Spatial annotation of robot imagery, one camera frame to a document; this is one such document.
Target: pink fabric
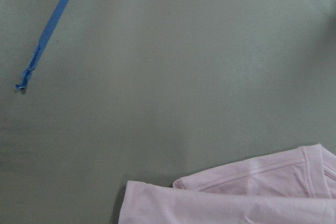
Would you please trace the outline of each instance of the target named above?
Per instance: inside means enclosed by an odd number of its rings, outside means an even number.
[[[336,156],[320,144],[176,180],[129,181],[119,224],[336,223]]]

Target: pink garment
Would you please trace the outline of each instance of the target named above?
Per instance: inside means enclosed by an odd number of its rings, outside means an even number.
[[[176,180],[127,183],[119,224],[335,224],[336,156],[320,144]]]

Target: gray surface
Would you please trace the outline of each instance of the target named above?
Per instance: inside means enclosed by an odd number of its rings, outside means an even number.
[[[127,180],[336,152],[336,0],[0,0],[0,222],[116,223]]]

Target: painter's tape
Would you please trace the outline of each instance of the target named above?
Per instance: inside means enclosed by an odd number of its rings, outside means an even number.
[[[40,60],[42,53],[44,49],[46,48],[48,41],[53,34],[53,31],[55,27],[57,26],[57,23],[62,16],[62,13],[67,6],[67,3],[69,0],[59,0],[53,14],[50,17],[50,20],[48,21],[46,27],[44,28],[40,39],[38,40],[38,44],[33,52],[32,59],[30,60],[30,63],[28,64],[25,71],[22,73],[22,80],[21,83],[18,85],[15,85],[16,89],[25,89],[28,85],[28,82],[31,78],[31,75],[33,74],[33,71],[35,70],[38,61]]]

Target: blue tape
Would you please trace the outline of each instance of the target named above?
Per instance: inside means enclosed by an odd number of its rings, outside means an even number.
[[[44,28],[39,40],[38,44],[33,52],[32,59],[30,60],[30,63],[28,64],[25,71],[22,73],[22,80],[21,83],[18,85],[15,85],[16,89],[25,89],[28,85],[28,82],[31,78],[31,75],[33,74],[33,71],[35,70],[38,61],[40,60],[42,53],[44,49],[46,48],[48,41],[53,34],[53,31],[55,27],[57,26],[57,23],[62,16],[62,13],[67,6],[67,3],[69,0],[59,0],[53,14],[51,15],[46,27]]]

